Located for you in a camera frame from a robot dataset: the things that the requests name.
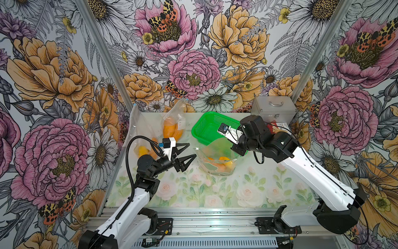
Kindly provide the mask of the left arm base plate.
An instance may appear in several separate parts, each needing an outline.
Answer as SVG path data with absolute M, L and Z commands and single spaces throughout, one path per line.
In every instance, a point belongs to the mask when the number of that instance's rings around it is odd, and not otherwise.
M 155 230 L 150 233 L 145 233 L 146 236 L 170 236 L 173 229 L 173 218 L 159 218 Z

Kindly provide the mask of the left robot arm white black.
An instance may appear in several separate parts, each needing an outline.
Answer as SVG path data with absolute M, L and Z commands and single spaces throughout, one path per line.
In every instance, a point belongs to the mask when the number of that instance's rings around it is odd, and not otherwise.
M 184 172 L 196 158 L 195 154 L 179 158 L 189 143 L 163 140 L 163 155 L 154 160 L 143 155 L 137 161 L 136 180 L 132 193 L 122 206 L 95 231 L 87 230 L 81 237 L 79 249 L 129 249 L 145 233 L 157 230 L 157 211 L 146 208 L 160 184 L 158 175 L 174 168 Z

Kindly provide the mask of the red mango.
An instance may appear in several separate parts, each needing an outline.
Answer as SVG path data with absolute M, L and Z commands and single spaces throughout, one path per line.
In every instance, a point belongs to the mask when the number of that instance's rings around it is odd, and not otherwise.
M 215 164 L 218 173 L 226 173 L 227 167 L 224 164 Z

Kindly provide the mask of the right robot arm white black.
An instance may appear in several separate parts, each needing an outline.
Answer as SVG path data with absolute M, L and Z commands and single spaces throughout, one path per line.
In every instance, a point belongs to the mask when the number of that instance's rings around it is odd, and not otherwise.
M 244 156 L 248 151 L 262 158 L 274 160 L 291 170 L 319 197 L 318 203 L 308 206 L 282 205 L 273 217 L 279 232 L 290 227 L 320 225 L 334 234 L 344 234 L 354 227 L 366 201 L 364 190 L 344 184 L 323 168 L 291 134 L 271 133 L 266 122 L 256 115 L 240 121 L 237 129 L 222 124 L 218 132 L 232 142 L 232 151 Z

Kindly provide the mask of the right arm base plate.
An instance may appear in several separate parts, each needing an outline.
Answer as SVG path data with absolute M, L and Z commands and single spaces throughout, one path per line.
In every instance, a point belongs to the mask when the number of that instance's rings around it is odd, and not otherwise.
M 299 235 L 302 233 L 301 227 L 287 227 L 283 225 L 282 228 L 277 228 L 271 217 L 257 217 L 255 226 L 258 228 L 259 234 L 287 234 Z

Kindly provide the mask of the clear zip-top bag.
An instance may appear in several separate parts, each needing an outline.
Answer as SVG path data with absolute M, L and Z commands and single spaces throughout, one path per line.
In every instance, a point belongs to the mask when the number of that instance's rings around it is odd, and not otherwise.
M 186 129 L 185 109 L 187 107 L 187 103 L 188 102 L 186 99 L 178 100 L 171 108 L 171 110 L 163 117 L 162 126 L 166 119 L 173 119 L 176 122 L 176 124 L 178 124 L 180 129 L 183 128 L 185 130 Z
M 206 173 L 219 176 L 231 175 L 241 156 L 234 152 L 231 143 L 226 138 L 214 140 L 207 146 L 195 151 L 199 167 Z
M 153 137 L 157 138 L 152 126 L 149 121 L 144 117 L 143 113 L 140 111 L 139 106 L 137 104 L 133 104 L 133 109 L 130 112 L 129 123 L 127 126 L 127 134 L 125 141 L 123 143 L 122 149 L 126 150 L 128 143 L 131 139 L 136 136 L 147 137 L 148 139 L 152 139 Z M 145 146 L 147 149 L 151 150 L 151 145 L 148 141 L 144 139 L 136 139 L 132 142 L 130 147 L 129 157 L 133 159 L 138 159 L 138 148 L 140 146 Z

